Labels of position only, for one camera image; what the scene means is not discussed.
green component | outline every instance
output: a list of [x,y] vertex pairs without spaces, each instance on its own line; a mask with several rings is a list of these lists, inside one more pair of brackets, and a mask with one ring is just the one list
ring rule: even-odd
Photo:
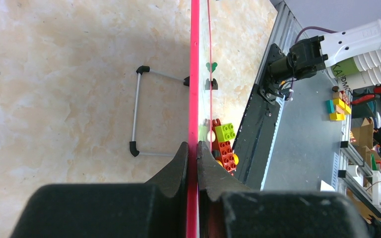
[[208,69],[208,71],[210,71],[211,73],[215,71],[215,69],[217,68],[218,64],[217,62],[214,62],[212,64],[210,63],[206,63],[206,69]]
[[218,142],[226,142],[236,138],[236,134],[234,133],[233,125],[231,123],[216,126],[214,129]]
[[376,166],[375,156],[373,154],[372,154],[372,170],[373,171],[379,171],[378,167]]
[[354,58],[348,58],[337,64],[331,66],[332,73],[335,77],[344,77],[350,74],[358,73],[356,63],[354,62]]

red lego brick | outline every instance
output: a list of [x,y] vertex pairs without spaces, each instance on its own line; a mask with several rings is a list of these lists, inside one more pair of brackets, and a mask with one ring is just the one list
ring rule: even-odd
[[[221,122],[219,119],[212,121],[211,130],[215,134],[214,127],[220,126]],[[227,172],[231,172],[236,169],[236,163],[234,162],[233,150],[231,148],[230,141],[218,142],[217,135],[215,135],[215,140],[212,142],[212,150],[220,151],[220,156],[215,159],[221,162],[222,166]]]
[[341,93],[342,93],[342,100],[345,102],[345,104],[350,105],[351,102],[350,102],[350,100],[348,99],[348,96],[347,96],[347,94],[345,93],[345,91],[341,91]]

teal lego block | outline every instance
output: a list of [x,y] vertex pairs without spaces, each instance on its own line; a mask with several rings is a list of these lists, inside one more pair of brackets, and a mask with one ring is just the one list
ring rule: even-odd
[[328,100],[326,102],[326,109],[328,110],[328,113],[334,113],[335,112],[335,108],[334,108],[334,102],[332,100]]
[[214,127],[215,136],[217,137],[218,142],[226,142],[236,138],[236,134],[233,130],[233,125],[231,123],[224,124]]

beige marble countertop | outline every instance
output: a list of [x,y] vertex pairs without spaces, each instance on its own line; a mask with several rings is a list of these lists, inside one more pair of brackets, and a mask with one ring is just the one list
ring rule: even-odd
[[[268,0],[210,2],[222,88],[214,111],[236,123],[244,108],[230,105],[246,104],[276,11]],[[135,70],[189,75],[190,5],[0,1],[0,237],[42,185],[142,182],[171,160],[128,151]],[[139,149],[174,153],[188,137],[188,88],[150,73],[142,80]]]

cardboard box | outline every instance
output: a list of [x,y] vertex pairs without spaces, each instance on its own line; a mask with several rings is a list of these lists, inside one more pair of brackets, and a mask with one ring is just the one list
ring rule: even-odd
[[372,151],[367,146],[361,146],[361,147],[358,146],[356,147],[356,150],[357,152],[359,152],[360,156],[363,158],[366,164],[368,164],[371,168],[372,167]]
[[353,142],[353,145],[373,148],[373,122],[370,123],[367,119],[364,119],[361,127],[351,128],[351,131],[353,132],[354,138],[356,138],[356,141]]

